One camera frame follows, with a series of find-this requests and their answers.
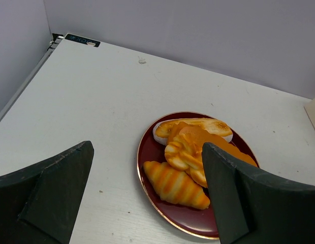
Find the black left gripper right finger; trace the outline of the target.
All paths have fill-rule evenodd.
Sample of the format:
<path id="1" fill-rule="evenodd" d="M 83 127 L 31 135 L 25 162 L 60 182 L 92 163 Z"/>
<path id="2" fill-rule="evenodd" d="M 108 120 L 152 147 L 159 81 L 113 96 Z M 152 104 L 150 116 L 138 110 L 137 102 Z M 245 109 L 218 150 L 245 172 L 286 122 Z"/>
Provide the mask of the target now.
<path id="1" fill-rule="evenodd" d="M 315 243 L 315 186 L 254 167 L 212 143 L 204 173 L 221 243 Z"/>

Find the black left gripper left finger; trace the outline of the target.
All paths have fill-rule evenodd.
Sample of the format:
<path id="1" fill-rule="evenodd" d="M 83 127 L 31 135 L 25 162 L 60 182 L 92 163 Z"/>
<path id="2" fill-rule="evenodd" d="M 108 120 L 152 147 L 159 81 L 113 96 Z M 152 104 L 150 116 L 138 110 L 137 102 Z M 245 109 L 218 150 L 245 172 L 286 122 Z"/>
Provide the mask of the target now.
<path id="1" fill-rule="evenodd" d="M 93 156 L 83 141 L 0 176 L 0 243 L 69 243 Z"/>

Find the striped orange croissant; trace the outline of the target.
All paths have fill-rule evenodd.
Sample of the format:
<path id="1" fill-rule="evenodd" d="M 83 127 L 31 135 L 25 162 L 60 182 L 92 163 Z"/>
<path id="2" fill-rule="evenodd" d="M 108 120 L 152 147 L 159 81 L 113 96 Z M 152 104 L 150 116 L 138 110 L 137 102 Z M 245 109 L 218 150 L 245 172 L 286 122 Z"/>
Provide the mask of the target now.
<path id="1" fill-rule="evenodd" d="M 185 172 L 172 168 L 167 162 L 146 161 L 145 174 L 161 200 L 200 210 L 210 206 L 203 188 Z"/>

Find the braided orange pastry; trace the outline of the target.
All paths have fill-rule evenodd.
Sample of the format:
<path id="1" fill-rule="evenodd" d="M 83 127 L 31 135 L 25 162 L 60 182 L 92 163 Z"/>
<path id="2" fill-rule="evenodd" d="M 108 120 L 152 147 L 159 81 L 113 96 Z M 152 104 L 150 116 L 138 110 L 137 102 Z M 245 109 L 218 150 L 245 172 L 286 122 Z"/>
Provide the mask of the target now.
<path id="1" fill-rule="evenodd" d="M 175 136 L 165 148 L 165 158 L 173 168 L 184 171 L 197 184 L 207 188 L 201 153 L 202 146 L 196 145 L 187 134 Z"/>

